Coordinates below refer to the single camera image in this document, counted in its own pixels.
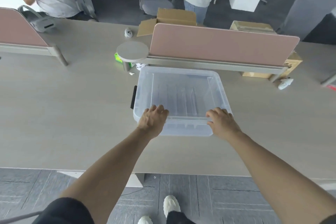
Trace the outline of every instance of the desk surface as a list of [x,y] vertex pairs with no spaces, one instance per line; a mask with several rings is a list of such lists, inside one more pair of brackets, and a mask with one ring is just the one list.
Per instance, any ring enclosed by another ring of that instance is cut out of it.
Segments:
[[[0,167],[85,170],[136,127],[130,103],[138,72],[130,75],[114,60],[125,28],[61,20],[48,37],[68,67],[54,57],[1,54]],[[130,28],[136,35],[137,27]],[[149,45],[151,37],[128,40]],[[336,53],[326,45],[298,48]],[[336,179],[336,95],[306,68],[294,70],[293,84],[281,91],[266,79],[217,72],[245,133],[310,178]],[[249,175],[229,144],[215,136],[158,137],[134,171]]]

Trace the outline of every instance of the left hand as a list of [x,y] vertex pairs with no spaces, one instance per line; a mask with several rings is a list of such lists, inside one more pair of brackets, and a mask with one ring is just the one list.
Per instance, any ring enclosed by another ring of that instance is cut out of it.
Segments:
[[165,110],[163,105],[159,105],[158,107],[152,105],[149,109],[147,108],[141,116],[138,129],[147,134],[150,139],[153,139],[161,133],[168,115],[169,111]]

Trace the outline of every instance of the chair seat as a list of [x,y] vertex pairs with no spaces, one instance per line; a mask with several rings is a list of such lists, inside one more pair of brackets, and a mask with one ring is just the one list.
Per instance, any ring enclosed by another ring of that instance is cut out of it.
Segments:
[[173,4],[169,0],[144,0],[142,9],[146,14],[156,16],[159,8],[174,8]]

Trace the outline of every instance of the black sleeve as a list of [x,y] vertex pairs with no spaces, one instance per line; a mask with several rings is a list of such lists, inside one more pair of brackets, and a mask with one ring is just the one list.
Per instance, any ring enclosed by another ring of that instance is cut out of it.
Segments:
[[61,197],[52,201],[32,224],[95,224],[82,202]]
[[322,221],[320,224],[336,224],[336,214],[329,216],[324,221]]

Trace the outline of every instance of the white sneaker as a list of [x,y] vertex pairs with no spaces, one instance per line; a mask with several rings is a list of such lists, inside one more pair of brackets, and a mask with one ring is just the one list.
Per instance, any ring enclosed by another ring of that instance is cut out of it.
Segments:
[[168,213],[171,211],[177,211],[180,212],[180,205],[177,201],[177,199],[174,196],[166,196],[165,200],[163,201],[163,212],[165,213],[165,216],[167,218]]
[[138,221],[138,224],[153,224],[153,222],[149,216],[142,216]]

